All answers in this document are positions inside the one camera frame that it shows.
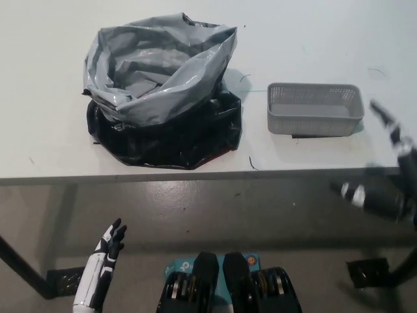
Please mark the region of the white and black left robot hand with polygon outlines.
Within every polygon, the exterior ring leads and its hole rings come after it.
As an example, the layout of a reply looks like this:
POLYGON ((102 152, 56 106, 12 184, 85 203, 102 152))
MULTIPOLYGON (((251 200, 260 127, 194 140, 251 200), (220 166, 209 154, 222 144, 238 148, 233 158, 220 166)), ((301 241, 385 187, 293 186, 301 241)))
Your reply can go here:
POLYGON ((100 238, 89 256, 72 305, 73 313, 101 312, 127 226, 118 218, 100 238))

